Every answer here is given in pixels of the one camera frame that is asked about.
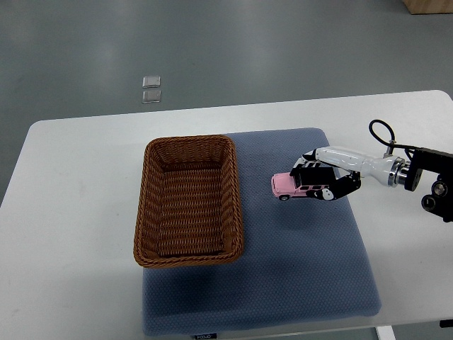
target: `robotic arm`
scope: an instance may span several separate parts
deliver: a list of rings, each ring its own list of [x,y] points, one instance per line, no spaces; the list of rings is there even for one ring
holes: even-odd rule
[[[389,143],[374,133],[372,126],[375,123],[381,123],[389,129],[391,133]],[[388,147],[383,158],[340,147],[321,147],[303,154],[294,164],[290,176],[295,175],[300,168],[321,164],[349,171],[348,175],[337,179],[327,188],[307,193],[312,198],[335,200],[359,189],[361,177],[371,176],[383,186],[402,185],[406,190],[414,191],[423,170],[432,171],[439,176],[432,185],[432,193],[423,197],[422,207],[429,213],[443,217],[445,222],[453,221],[453,154],[396,144],[393,130],[381,120],[373,120],[369,124],[369,130],[375,138]],[[394,156],[392,154],[394,148],[404,149],[409,161]]]

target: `mat label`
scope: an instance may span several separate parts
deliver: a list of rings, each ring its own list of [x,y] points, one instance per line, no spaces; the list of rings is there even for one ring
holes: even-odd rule
[[[195,335],[194,338],[195,340],[217,339],[217,333]]]

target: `concrete floor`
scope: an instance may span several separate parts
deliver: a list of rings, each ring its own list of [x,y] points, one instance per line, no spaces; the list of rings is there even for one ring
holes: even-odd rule
[[[0,200],[38,120],[430,89],[453,95],[453,14],[412,16],[400,0],[0,0],[0,33]],[[162,78],[162,100],[142,104],[142,77],[151,74]],[[453,339],[437,322],[394,330],[398,340]],[[298,338],[377,336],[363,329]]]

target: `black cable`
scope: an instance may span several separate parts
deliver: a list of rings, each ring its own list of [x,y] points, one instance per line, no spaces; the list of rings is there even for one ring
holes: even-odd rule
[[[387,128],[387,130],[390,132],[390,137],[391,137],[391,141],[392,142],[386,142],[385,140],[383,140],[380,136],[378,136],[374,130],[373,130],[373,125],[375,123],[379,123],[379,124],[382,124],[383,126],[385,126]],[[414,150],[416,149],[420,149],[419,147],[414,147],[413,145],[404,145],[404,144],[397,144],[396,141],[395,141],[395,132],[393,131],[393,129],[391,128],[391,126],[387,123],[385,123],[383,120],[380,120],[380,119],[374,119],[372,120],[369,125],[368,125],[368,130],[369,132],[372,134],[372,136],[374,138],[376,138],[380,143],[382,143],[383,145],[385,145],[386,147],[389,147],[390,150],[389,150],[389,153],[392,154],[393,153],[393,150],[394,149],[404,149],[404,152],[406,153],[407,157],[409,159],[412,159],[412,156],[411,156],[411,152],[413,153]]]

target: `wicker basket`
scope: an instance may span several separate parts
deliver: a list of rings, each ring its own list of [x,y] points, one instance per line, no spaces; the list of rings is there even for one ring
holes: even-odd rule
[[[151,141],[144,153],[135,261],[146,268],[225,264],[242,250],[233,141],[222,135]]]

